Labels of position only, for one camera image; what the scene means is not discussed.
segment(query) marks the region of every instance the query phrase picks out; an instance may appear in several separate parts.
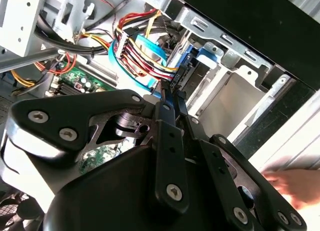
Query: finger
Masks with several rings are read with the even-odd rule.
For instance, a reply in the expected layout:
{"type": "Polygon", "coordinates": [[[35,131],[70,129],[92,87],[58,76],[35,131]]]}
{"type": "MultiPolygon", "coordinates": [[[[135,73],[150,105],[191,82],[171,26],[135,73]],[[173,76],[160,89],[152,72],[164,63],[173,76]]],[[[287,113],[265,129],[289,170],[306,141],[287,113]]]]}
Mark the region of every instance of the finger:
{"type": "Polygon", "coordinates": [[[279,180],[279,175],[276,172],[262,173],[263,177],[269,182],[275,182],[279,180]]]}

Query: mechanical arm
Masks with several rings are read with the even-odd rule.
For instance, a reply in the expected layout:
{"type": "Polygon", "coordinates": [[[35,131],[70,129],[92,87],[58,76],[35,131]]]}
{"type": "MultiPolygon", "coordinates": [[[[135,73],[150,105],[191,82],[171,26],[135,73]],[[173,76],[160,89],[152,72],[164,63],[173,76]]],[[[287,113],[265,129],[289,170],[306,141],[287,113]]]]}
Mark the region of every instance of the mechanical arm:
{"type": "Polygon", "coordinates": [[[2,178],[35,197],[46,213],[44,231],[307,230],[225,137],[206,136],[183,92],[172,93],[165,81],[161,92],[155,105],[115,90],[11,107],[2,178]],[[85,175],[75,172],[84,152],[126,137],[136,139],[134,148],[85,175]]]}

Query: red wire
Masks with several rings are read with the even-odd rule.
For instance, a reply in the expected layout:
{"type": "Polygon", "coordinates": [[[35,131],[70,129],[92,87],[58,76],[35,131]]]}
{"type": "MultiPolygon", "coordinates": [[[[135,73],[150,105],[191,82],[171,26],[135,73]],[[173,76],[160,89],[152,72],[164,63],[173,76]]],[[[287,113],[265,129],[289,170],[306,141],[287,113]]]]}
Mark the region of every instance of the red wire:
{"type": "Polygon", "coordinates": [[[129,51],[131,51],[132,53],[135,54],[136,58],[139,59],[139,61],[143,64],[143,66],[149,71],[149,72],[153,72],[159,76],[162,76],[162,78],[169,78],[169,79],[173,79],[173,77],[169,76],[169,75],[165,75],[165,74],[160,74],[157,73],[157,71],[155,71],[154,69],[152,69],[150,66],[148,66],[140,57],[139,55],[137,55],[137,53],[135,53],[135,51],[130,47],[130,46],[126,46],[127,49],[129,49],[129,51]]]}
{"type": "Polygon", "coordinates": [[[75,67],[76,62],[77,62],[77,55],[74,54],[74,55],[73,55],[73,62],[72,62],[72,64],[71,64],[70,67],[69,67],[69,65],[68,65],[67,69],[64,68],[64,69],[61,70],[61,71],[52,71],[51,73],[54,73],[54,74],[56,74],[56,75],[63,75],[63,74],[65,74],[65,73],[68,73],[69,71],[71,71],[71,70],[75,67]]]}
{"type": "Polygon", "coordinates": [[[115,8],[115,6],[113,6],[108,0],[100,0],[100,1],[102,1],[103,3],[105,3],[105,4],[107,4],[107,5],[110,5],[111,6],[111,8],[115,8]]]}
{"type": "MultiPolygon", "coordinates": [[[[66,60],[68,61],[67,65],[60,71],[60,72],[66,72],[69,69],[69,65],[70,65],[70,55],[68,53],[65,54],[66,56],[66,60]]],[[[36,63],[41,69],[44,69],[45,66],[39,62],[36,63]]],[[[50,73],[57,73],[57,71],[55,70],[49,70],[50,73]]]]}
{"type": "Polygon", "coordinates": [[[143,16],[146,16],[146,15],[150,15],[152,13],[154,13],[156,11],[156,9],[152,9],[150,10],[149,12],[144,12],[144,13],[136,13],[136,12],[132,12],[132,13],[129,13],[127,14],[126,16],[124,16],[123,18],[120,19],[119,21],[119,28],[122,29],[124,24],[123,22],[126,20],[126,19],[130,19],[130,18],[135,18],[135,17],[143,17],[143,16]]]}

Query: motherboard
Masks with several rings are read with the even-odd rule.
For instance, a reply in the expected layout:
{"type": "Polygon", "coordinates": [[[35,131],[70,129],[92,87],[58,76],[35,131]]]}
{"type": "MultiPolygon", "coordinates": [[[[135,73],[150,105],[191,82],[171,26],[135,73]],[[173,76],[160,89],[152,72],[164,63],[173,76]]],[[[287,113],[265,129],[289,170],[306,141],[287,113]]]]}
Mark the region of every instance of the motherboard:
{"type": "Polygon", "coordinates": [[[74,67],[71,71],[53,77],[47,97],[79,95],[114,90],[113,87],[74,67]]]}

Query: blue cable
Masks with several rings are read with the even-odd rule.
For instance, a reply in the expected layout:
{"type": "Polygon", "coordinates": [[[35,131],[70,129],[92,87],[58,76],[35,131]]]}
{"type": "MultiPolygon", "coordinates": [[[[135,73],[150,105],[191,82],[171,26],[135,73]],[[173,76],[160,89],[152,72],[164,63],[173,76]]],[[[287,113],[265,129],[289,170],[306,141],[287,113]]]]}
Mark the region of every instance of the blue cable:
{"type": "Polygon", "coordinates": [[[136,41],[140,41],[146,49],[150,50],[161,59],[161,64],[163,66],[167,66],[167,55],[161,47],[140,34],[136,37],[136,41]]]}

